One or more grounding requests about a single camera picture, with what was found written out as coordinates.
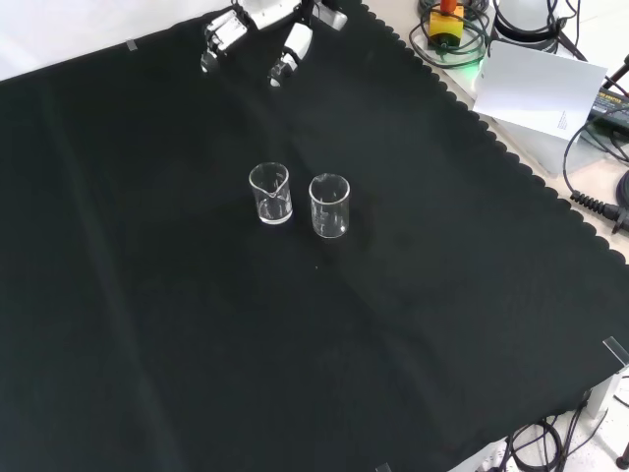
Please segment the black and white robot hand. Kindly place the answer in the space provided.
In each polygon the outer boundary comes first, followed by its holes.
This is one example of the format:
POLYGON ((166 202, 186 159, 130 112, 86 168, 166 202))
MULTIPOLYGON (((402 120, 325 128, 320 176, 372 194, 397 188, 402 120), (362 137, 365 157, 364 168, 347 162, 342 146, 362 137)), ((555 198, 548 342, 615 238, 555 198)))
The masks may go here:
POLYGON ((342 30, 347 16, 335 1, 233 1, 227 11, 203 27, 205 47, 200 69, 206 75, 216 71, 246 37, 291 21, 293 25, 281 53, 268 73, 269 84, 279 89, 307 56, 314 36, 314 20, 342 30))

